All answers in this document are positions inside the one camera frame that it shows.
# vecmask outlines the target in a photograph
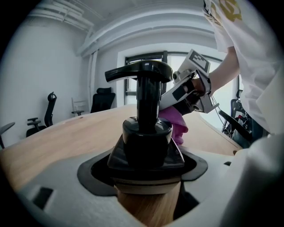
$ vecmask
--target shirt logo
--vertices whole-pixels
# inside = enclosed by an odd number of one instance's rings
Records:
[[[241,9],[236,0],[219,0],[219,4],[223,13],[230,21],[242,20]]]

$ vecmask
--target shirt sleeve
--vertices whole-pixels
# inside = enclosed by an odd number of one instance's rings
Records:
[[[212,16],[203,10],[205,18],[210,22],[214,28],[215,39],[218,51],[227,52],[228,47],[233,47],[234,43],[224,27]]]

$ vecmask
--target chair headrest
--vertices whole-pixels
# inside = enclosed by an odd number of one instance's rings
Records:
[[[111,87],[108,87],[108,88],[98,88],[98,89],[97,89],[97,93],[98,93],[98,94],[111,93]]]

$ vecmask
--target table top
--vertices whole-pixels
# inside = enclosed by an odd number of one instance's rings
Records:
[[[11,186],[17,191],[54,161],[111,149],[122,134],[123,121],[135,115],[136,105],[126,105],[68,119],[5,148],[0,152],[1,165]],[[233,155],[234,150],[241,149],[199,113],[187,114],[184,120],[189,131],[183,136],[183,146],[225,155]],[[165,195],[145,196],[144,199],[141,199],[143,196],[120,193],[118,200],[144,224],[161,226],[172,221],[178,192],[179,186]],[[139,210],[131,210],[137,207],[138,201],[141,202]]]
[[[6,132],[9,128],[11,128],[15,123],[9,123],[7,125],[4,125],[3,127],[0,128],[0,135],[2,135],[4,132]]]

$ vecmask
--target person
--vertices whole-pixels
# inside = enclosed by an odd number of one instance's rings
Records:
[[[204,0],[204,15],[212,24],[217,48],[227,55],[219,67],[209,74],[213,94],[216,90],[241,75],[244,90],[241,103],[252,118],[252,141],[247,141],[236,130],[233,140],[243,148],[269,134],[257,100],[280,71],[284,63],[278,41],[266,21],[245,0]],[[194,80],[195,89],[202,89]]]

